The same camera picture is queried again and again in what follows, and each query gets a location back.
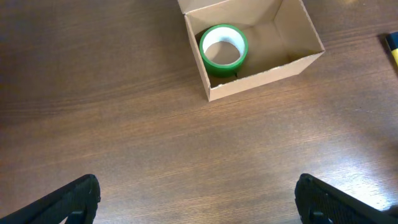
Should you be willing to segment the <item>green tape roll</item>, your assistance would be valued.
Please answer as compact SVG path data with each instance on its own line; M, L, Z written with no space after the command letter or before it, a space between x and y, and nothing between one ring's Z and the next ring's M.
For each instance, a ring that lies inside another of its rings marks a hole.
M206 56L206 51L211 45L218 42L227 42L239 52L239 57L231 63L215 63ZM248 40L237 27L230 24L219 24L210 27L200 39L199 50L204 66L209 75L219 78L236 76L248 54Z

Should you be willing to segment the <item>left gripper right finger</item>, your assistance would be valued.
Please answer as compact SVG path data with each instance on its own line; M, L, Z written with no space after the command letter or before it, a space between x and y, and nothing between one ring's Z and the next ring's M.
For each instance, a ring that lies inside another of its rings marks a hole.
M301 174L295 204L303 224L397 224L397 214L377 210L310 175Z

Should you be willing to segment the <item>brown cardboard box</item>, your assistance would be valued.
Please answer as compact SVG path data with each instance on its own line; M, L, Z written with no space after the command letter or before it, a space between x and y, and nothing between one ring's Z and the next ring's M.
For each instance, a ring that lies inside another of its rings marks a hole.
M298 75L325 48L301 0L178 0L209 101ZM230 24L247 38L241 69L228 78L210 75L200 39L213 26Z

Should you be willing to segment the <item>yellow highlighter with dark cap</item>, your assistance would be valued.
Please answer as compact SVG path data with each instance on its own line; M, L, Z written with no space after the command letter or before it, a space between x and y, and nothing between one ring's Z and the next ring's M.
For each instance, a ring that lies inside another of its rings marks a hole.
M398 32L387 34L385 40L396 65L398 65Z

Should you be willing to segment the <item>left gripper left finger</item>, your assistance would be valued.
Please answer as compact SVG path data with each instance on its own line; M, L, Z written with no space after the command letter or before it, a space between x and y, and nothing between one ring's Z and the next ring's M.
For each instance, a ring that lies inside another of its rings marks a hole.
M100 185L86 174L35 202L1 218L1 223L92 224L101 200Z

